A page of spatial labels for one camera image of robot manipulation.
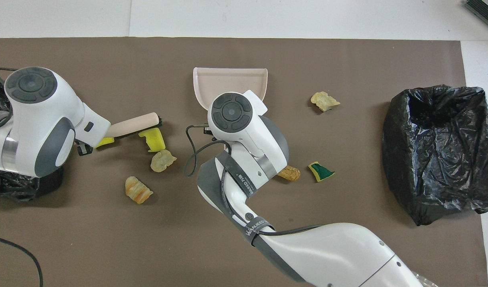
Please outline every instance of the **brown tabletop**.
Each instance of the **brown tabletop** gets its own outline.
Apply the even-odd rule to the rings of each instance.
[[[166,147],[178,158],[155,173],[145,140],[131,136],[88,156],[73,152],[63,185],[52,194],[29,203],[0,199],[0,237],[38,258],[47,287],[298,286],[205,202],[194,177],[182,174],[192,153],[184,129],[207,121],[194,96],[194,67],[268,69],[266,116],[288,140],[289,165],[302,171],[299,181],[274,178],[248,200],[276,230],[357,223],[438,285],[487,285],[479,215],[416,227],[388,190],[381,163],[391,98],[407,88],[466,85],[459,42],[0,39],[0,67],[29,66],[57,72],[113,123],[156,112]],[[310,103],[318,91],[341,105],[320,113]],[[193,134],[199,147],[210,141],[201,131]],[[220,149],[207,149],[200,162]],[[306,167],[314,161],[335,175],[315,183]],[[144,204],[125,196],[128,176],[154,191]],[[0,286],[37,285],[32,261],[0,244]]]

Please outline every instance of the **white floor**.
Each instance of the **white floor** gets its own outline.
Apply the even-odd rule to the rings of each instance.
[[[461,40],[488,96],[488,26],[461,0],[0,0],[0,38],[258,37]],[[488,213],[482,215],[488,264]]]

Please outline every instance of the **white robotic arm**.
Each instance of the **white robotic arm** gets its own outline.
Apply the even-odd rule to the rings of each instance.
[[[275,232],[246,200],[287,165],[288,145],[252,92],[228,92],[211,104],[208,122],[227,149],[198,174],[203,198],[240,229],[283,273],[321,287],[420,287],[410,269],[365,227],[338,223]]]
[[[94,147],[111,125],[81,102],[61,76],[45,68],[15,71],[4,91],[13,115],[0,127],[3,171],[48,175],[65,163],[74,140]]]

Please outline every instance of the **round gray button pad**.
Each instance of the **round gray button pad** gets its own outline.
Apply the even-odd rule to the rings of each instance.
[[[224,93],[212,105],[211,118],[215,125],[227,133],[242,131],[253,116],[251,103],[238,93]]]
[[[24,104],[34,104],[47,100],[56,92],[57,80],[47,69],[29,67],[12,73],[4,85],[6,93],[12,99]]]

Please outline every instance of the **black plastic bag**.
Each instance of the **black plastic bag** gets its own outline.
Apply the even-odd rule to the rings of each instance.
[[[0,82],[0,110],[9,111],[10,103]],[[0,197],[29,201],[58,189],[63,181],[63,167],[41,178],[0,171]]]
[[[465,210],[488,211],[483,89],[407,89],[391,100],[382,136],[389,189],[418,226]]]

